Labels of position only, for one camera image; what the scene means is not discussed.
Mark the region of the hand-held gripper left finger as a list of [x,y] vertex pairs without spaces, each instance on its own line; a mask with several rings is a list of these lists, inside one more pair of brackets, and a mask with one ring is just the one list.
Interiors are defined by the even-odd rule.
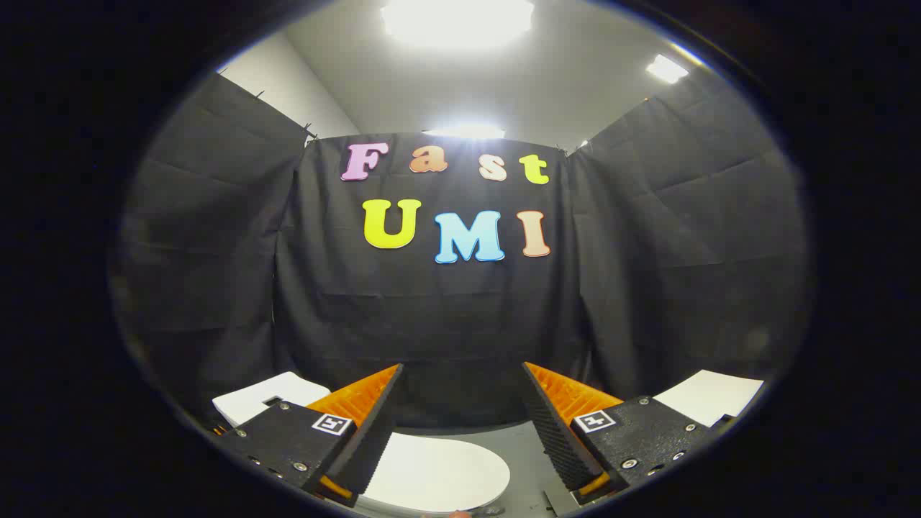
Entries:
[[354,507],[394,432],[397,363],[310,404],[280,400],[223,432],[225,453],[320,499]]

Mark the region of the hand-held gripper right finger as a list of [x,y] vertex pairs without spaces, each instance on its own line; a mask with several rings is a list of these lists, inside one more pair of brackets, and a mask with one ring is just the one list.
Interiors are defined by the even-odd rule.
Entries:
[[734,421],[705,425],[652,396],[622,400],[532,362],[521,364],[521,400],[579,506],[657,478]]

